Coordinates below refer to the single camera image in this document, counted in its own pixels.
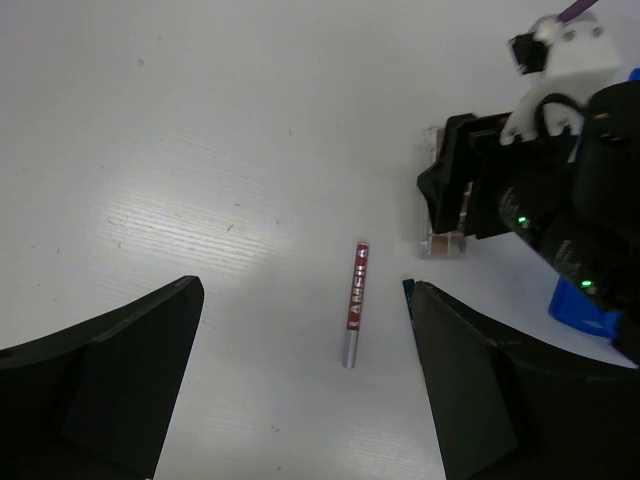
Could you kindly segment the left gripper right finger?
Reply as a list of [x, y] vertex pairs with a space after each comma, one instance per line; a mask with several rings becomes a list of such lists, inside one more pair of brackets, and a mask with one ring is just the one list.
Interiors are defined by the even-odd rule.
[[412, 328], [449, 479], [635, 479], [639, 373], [542, 342], [428, 282]]

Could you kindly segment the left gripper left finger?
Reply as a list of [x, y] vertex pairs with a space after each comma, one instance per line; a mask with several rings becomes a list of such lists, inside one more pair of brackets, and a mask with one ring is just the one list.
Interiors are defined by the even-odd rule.
[[2, 478], [153, 478], [203, 304], [201, 280], [184, 276], [3, 349]]

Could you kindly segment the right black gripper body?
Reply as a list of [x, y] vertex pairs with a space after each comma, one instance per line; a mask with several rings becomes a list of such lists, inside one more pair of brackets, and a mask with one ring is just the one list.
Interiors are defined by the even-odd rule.
[[417, 177], [431, 231], [490, 238], [511, 229], [500, 218], [508, 187], [553, 177], [567, 163], [578, 137], [565, 127], [558, 136], [500, 143], [506, 113], [455, 115], [438, 129], [433, 162]]

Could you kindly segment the clear eyeshadow palette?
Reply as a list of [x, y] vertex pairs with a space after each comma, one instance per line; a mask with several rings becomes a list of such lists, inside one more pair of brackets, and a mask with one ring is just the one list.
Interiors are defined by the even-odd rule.
[[[426, 168], [436, 163], [443, 144], [444, 128], [430, 127], [423, 135], [423, 162]], [[467, 238], [463, 235], [463, 224], [466, 219], [472, 183], [468, 183], [463, 192], [463, 201], [456, 230], [436, 234], [431, 224], [428, 203], [419, 189], [418, 205], [418, 257], [422, 260], [451, 260], [466, 255]]]

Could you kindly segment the dark blue gold pencil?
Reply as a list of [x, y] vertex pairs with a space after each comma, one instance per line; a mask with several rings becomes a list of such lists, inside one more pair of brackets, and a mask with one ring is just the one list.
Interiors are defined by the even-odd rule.
[[402, 287], [403, 287], [405, 302], [407, 305], [410, 321], [413, 321], [412, 298], [413, 298], [414, 286], [415, 286], [414, 279], [409, 278], [402, 281]]

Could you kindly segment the red silver lip gloss tube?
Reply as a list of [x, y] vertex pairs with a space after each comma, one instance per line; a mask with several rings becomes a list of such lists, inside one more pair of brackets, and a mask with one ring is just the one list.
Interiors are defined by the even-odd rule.
[[343, 366], [347, 369], [352, 369], [355, 366], [369, 250], [370, 247], [368, 243], [359, 242], [357, 244], [350, 285], [351, 290], [342, 358]]

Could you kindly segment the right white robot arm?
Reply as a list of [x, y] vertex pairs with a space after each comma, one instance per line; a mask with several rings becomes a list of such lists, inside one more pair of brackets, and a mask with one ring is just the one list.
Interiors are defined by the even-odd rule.
[[503, 145], [506, 116], [451, 117], [417, 179], [437, 234], [512, 232], [595, 306], [620, 316], [614, 348], [639, 358], [639, 85], [586, 102], [551, 93], [534, 136]]

